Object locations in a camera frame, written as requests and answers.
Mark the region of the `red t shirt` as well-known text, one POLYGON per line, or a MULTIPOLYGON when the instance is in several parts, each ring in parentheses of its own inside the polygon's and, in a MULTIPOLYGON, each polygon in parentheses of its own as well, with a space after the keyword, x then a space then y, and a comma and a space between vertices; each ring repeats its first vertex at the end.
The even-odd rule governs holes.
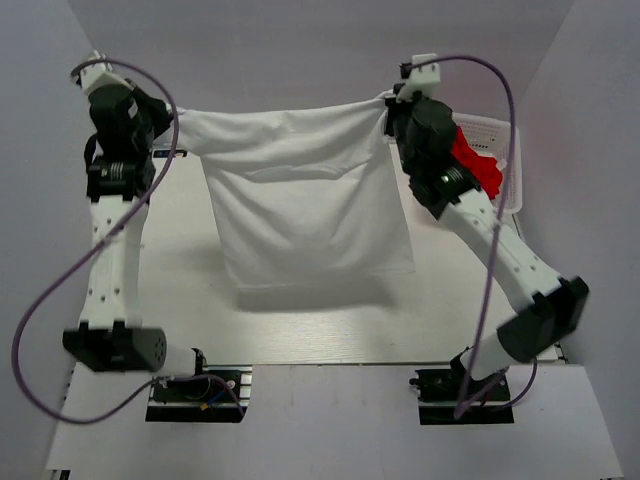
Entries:
POLYGON ((498 169, 497 160, 494 157, 476 153, 469 145, 460 126, 457 127, 451 153, 457 161, 471 171, 489 199, 495 200, 500 194, 504 179, 503 173, 498 169))

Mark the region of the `white t shirt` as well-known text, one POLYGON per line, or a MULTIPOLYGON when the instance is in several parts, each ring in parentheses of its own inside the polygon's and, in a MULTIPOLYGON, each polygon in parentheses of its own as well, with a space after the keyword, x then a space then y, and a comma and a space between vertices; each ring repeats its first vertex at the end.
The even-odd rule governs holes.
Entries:
POLYGON ((178 145, 201 161, 238 289, 413 271, 385 120, 382 97, 305 110, 180 111, 178 145))

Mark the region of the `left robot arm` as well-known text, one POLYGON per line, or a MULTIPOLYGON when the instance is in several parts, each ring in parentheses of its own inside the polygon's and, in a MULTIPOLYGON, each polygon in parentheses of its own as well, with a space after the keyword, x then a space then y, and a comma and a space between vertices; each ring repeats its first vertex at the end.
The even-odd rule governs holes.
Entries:
POLYGON ((94 372, 162 369, 167 340, 142 321, 138 292, 142 233, 156 176, 154 140, 171 125, 163 101, 113 77, 84 87, 96 128, 85 146, 92 243, 89 283, 79 323, 63 346, 94 372))

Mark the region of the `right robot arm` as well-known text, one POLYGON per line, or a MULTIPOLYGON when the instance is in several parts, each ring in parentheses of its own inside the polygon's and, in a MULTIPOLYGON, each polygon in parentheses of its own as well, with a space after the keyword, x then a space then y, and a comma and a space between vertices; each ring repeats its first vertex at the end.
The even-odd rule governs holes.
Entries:
POLYGON ((420 95, 391 96, 385 105, 385 132, 396 141, 414 198, 473 251, 515 313, 451 361, 453 390, 472 399, 508 367, 571 335, 589 288, 580 277, 564 278, 499 221, 478 175, 453 154, 458 127, 448 106, 420 95))

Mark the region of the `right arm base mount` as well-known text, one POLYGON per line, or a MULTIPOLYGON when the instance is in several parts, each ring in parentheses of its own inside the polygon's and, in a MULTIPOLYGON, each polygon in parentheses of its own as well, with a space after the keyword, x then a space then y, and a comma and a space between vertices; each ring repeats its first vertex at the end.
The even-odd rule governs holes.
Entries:
POLYGON ((508 425, 514 423, 511 392, 505 376, 477 382, 471 380, 456 417, 463 378, 449 368, 416 370, 409 379, 417 394, 421 426, 508 425))

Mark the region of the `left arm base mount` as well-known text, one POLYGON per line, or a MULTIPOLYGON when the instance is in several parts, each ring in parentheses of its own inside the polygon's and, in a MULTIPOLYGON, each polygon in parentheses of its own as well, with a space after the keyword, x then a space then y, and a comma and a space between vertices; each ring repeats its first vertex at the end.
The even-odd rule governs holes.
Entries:
POLYGON ((236 424, 247 412, 252 366, 203 368, 204 378, 167 381, 151 388, 145 421, 236 424))

